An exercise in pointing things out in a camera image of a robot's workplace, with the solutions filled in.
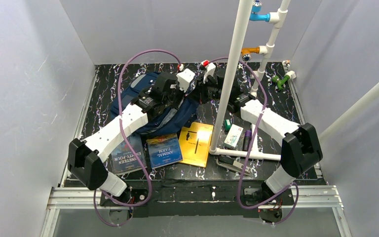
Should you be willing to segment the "navy blue student backpack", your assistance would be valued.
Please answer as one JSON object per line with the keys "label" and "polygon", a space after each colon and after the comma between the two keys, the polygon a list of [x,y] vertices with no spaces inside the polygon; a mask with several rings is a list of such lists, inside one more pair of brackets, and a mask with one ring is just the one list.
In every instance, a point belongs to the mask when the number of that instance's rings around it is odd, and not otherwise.
{"label": "navy blue student backpack", "polygon": [[128,105],[137,105],[147,114],[148,123],[136,130],[140,135],[160,136],[176,133],[196,120],[199,103],[185,96],[181,86],[188,88],[181,73],[150,72],[136,77],[112,102],[111,117],[126,112]]}

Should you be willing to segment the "Animal Farm book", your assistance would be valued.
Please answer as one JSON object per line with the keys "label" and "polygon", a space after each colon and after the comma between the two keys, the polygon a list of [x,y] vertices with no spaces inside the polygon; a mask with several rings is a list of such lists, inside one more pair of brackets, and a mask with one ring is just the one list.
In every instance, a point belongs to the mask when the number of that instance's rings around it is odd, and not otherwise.
{"label": "Animal Farm book", "polygon": [[157,136],[147,140],[151,168],[159,168],[181,162],[183,155],[176,133]]}

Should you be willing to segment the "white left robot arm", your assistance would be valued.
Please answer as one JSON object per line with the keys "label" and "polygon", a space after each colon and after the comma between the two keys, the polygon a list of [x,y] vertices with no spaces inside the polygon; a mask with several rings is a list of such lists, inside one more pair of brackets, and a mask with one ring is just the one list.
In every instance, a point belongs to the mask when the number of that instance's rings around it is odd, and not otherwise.
{"label": "white left robot arm", "polygon": [[115,118],[84,140],[73,139],[68,146],[68,171],[89,190],[102,190],[120,197],[128,185],[108,171],[104,163],[115,148],[134,133],[177,132],[198,107],[190,99],[195,73],[184,69],[176,74],[151,72],[137,77],[114,104]]}

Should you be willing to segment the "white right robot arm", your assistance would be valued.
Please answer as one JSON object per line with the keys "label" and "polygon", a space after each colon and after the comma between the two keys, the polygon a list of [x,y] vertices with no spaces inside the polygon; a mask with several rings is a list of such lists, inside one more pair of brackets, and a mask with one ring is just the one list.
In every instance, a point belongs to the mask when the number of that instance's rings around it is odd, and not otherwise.
{"label": "white right robot arm", "polygon": [[313,125],[300,125],[279,116],[253,95],[242,92],[237,81],[225,82],[224,71],[218,71],[216,76],[212,76],[215,71],[213,62],[205,60],[203,66],[207,70],[205,79],[212,80],[204,86],[203,96],[214,99],[221,96],[223,88],[229,87],[231,90],[226,103],[227,110],[280,142],[280,166],[262,183],[260,195],[269,198],[280,194],[322,160],[322,149]]}

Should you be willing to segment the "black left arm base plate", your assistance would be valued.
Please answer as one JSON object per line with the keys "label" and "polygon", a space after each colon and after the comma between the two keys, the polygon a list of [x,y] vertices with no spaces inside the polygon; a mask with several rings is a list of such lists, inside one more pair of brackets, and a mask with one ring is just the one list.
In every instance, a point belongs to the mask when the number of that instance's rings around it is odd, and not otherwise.
{"label": "black left arm base plate", "polygon": [[[126,189],[120,196],[113,196],[109,194],[110,197],[119,202],[124,202],[128,204],[136,204],[144,201],[149,192],[147,189]],[[114,203],[110,198],[101,195],[100,198],[100,206],[118,206],[118,204]]]}

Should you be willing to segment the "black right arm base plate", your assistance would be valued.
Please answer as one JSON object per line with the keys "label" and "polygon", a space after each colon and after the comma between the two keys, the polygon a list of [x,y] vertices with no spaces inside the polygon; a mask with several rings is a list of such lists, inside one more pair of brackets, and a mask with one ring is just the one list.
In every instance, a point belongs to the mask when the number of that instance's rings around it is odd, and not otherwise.
{"label": "black right arm base plate", "polygon": [[[268,197],[261,195],[261,191],[261,188],[244,188],[241,195],[241,202],[246,206],[253,206],[266,200]],[[295,198],[293,197],[291,189],[287,189],[278,195],[275,199],[267,202],[265,205],[278,207],[279,205],[292,205],[294,204],[294,201]]]}

